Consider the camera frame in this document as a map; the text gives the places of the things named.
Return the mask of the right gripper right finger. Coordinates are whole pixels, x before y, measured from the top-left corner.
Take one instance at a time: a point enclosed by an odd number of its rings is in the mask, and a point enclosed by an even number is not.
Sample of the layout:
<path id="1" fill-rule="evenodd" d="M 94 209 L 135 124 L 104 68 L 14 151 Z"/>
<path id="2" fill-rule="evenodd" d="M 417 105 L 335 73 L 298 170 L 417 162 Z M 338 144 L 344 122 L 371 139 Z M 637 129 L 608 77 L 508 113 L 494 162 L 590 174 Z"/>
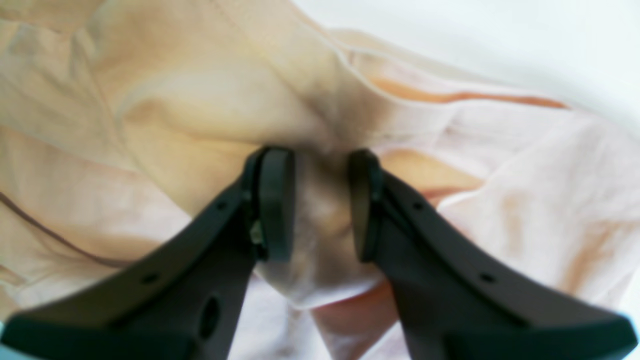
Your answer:
<path id="1" fill-rule="evenodd" d="M 630 320 L 505 266 L 368 149 L 348 159 L 354 243 L 391 284 L 412 360 L 621 360 Z"/>

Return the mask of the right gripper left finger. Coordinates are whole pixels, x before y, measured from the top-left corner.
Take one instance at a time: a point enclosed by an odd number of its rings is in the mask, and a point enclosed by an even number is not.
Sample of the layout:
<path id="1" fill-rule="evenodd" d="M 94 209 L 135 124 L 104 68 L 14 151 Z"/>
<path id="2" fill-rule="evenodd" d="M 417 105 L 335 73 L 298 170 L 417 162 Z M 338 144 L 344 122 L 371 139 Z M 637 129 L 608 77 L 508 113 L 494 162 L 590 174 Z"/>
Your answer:
<path id="1" fill-rule="evenodd" d="M 288 262 L 295 154 L 267 146 L 178 235 L 135 264 L 10 317 L 4 346 L 42 360 L 225 360 L 253 269 Z"/>

